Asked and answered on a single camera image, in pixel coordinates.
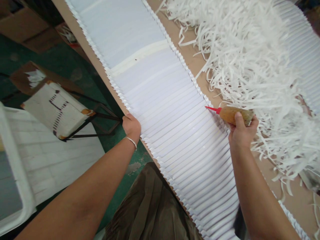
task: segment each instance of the workbench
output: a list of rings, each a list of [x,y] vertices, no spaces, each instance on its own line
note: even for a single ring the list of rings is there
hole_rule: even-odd
[[[96,71],[104,81],[105,85],[111,92],[112,96],[114,97],[115,101],[121,108],[123,112],[126,112],[126,108],[124,104],[121,102],[119,96],[117,95],[116,91],[111,86],[109,79],[107,77],[107,74],[105,73],[105,70],[99,61],[99,59],[94,54],[92,48],[89,46],[79,24],[77,23],[76,19],[73,17],[71,11],[69,10],[67,4],[64,0],[52,0],[57,9],[59,10],[60,14],[64,18],[65,22],[77,38],[78,42],[80,43],[81,47],[83,48],[84,52],[89,57],[91,63],[95,67]],[[160,5],[159,0],[148,0],[149,5],[151,6],[153,11],[156,11]],[[203,65],[205,64],[205,60],[202,58],[201,54],[196,55],[193,57],[195,53],[197,53],[197,49],[194,49],[192,45],[179,47],[179,31],[180,27],[176,25],[173,21],[169,21],[167,17],[162,13],[159,12],[158,17],[160,21],[162,22],[163,26],[165,27],[167,33],[169,34],[172,42],[177,47],[177,49],[180,51],[180,53],[183,55],[186,64],[188,65],[189,69],[193,73],[193,75],[197,75],[198,72],[201,70]],[[193,31],[189,31],[185,34],[184,41],[190,41],[195,39],[195,33]],[[201,91],[208,96],[208,98],[211,100],[214,107],[218,107],[221,101],[223,100],[219,94],[219,90],[215,90],[213,92],[209,91],[209,84],[206,81],[206,74],[202,73],[197,79],[197,83],[201,88]],[[145,148],[151,155],[149,149],[147,148],[146,144],[143,142]],[[308,234],[310,238],[314,238],[313,234],[317,231],[318,227],[316,224],[316,219],[313,211],[313,206],[311,205],[313,203],[313,192],[308,190],[304,185],[300,186],[300,178],[297,177],[294,181],[291,182],[291,190],[293,193],[293,197],[287,194],[286,189],[284,188],[284,191],[281,190],[281,184],[280,181],[272,181],[272,179],[277,176],[277,172],[274,171],[274,165],[269,161],[268,159],[263,159],[262,161],[259,160],[258,153],[254,153],[255,159],[257,161],[257,164],[264,175],[270,189],[274,192],[276,197],[278,199],[281,199],[283,197],[283,194],[285,194],[285,201],[284,205],[286,208],[293,214],[294,218],[297,220],[297,222],[300,224],[300,226],[303,228],[303,230]],[[157,160],[154,159],[154,162],[159,167],[159,164],[157,163]],[[320,197],[317,195],[316,200],[317,202],[320,202]]]

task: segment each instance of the black metal stand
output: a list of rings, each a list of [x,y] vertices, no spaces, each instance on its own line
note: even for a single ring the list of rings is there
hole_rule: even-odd
[[[69,93],[72,93],[74,95],[77,95],[79,97],[83,97],[86,98],[92,102],[96,102],[97,105],[94,107],[93,111],[96,113],[95,115],[89,117],[77,130],[75,130],[73,133],[70,134],[69,137],[63,139],[63,141],[67,141],[73,138],[84,138],[84,137],[99,137],[99,136],[108,136],[108,135],[112,135],[113,130],[120,124],[122,123],[122,119],[119,118],[117,115],[115,115],[106,105],[104,105],[102,102],[99,102],[95,99],[92,99],[88,96],[85,96],[81,93],[77,93],[74,91],[70,91]],[[111,116],[104,114],[104,113],[99,113],[96,110],[101,107],[103,108],[107,113],[109,113]],[[106,131],[105,129],[103,129],[99,124],[97,124],[96,122],[94,122],[93,120],[98,117],[98,118],[104,118],[104,119],[110,119],[110,120],[114,120],[117,121],[112,128],[109,131]],[[86,135],[75,135],[77,132],[79,132],[82,128],[84,128],[89,122],[92,122],[93,125],[95,125],[97,128],[99,128],[103,133],[101,134],[86,134]]]

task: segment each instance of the white plastic container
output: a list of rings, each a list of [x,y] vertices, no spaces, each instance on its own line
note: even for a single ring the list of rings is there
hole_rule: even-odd
[[[0,135],[22,202],[21,210],[0,221],[1,236],[24,223],[36,211],[36,202],[2,103],[0,103]]]
[[[89,123],[79,134],[96,131]],[[0,236],[25,222],[38,204],[74,182],[104,154],[98,137],[62,142],[27,111],[2,103],[0,135],[22,202],[22,209],[0,220]]]

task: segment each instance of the concrete floor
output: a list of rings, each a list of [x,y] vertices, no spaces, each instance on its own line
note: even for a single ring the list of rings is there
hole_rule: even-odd
[[[38,55],[31,50],[23,47],[22,45],[17,44],[10,39],[0,35],[0,46],[1,73],[10,75],[21,65],[25,64],[28,61],[33,61],[36,64],[39,64],[63,77],[72,80],[84,90],[85,95],[105,103],[119,117],[123,116],[123,113],[115,103],[110,92],[105,87],[104,83],[102,82],[93,66],[87,63],[67,44],[61,43],[46,51],[45,53]],[[16,87],[8,78],[0,76],[0,99],[13,93],[16,90]],[[27,99],[28,96],[19,94],[10,99],[10,101],[4,103],[4,105],[7,107],[19,108],[20,104]],[[89,109],[95,106],[95,103],[92,103],[89,100],[83,98],[80,98],[79,101]],[[104,129],[108,129],[113,125],[113,122],[109,120],[101,121],[99,119],[98,121]],[[123,137],[125,137],[123,128],[122,126],[118,126],[115,129],[115,134],[113,136],[100,137],[100,142],[103,146],[103,149],[107,152]],[[144,165],[150,161],[152,161],[151,157],[145,150],[142,143],[139,142],[138,150],[134,153],[131,159],[128,170],[103,217],[99,230],[102,229],[111,220],[113,214],[130,189],[135,178],[141,172]],[[43,209],[53,198],[54,197],[40,204],[37,207],[38,211]]]

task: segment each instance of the red nozzle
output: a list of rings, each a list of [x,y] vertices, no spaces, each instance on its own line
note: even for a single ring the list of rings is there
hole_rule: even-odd
[[[222,108],[211,108],[211,107],[207,107],[207,106],[205,106],[205,107],[208,108],[208,109],[211,109],[213,111],[216,111],[217,114],[219,114],[221,109],[222,109]]]

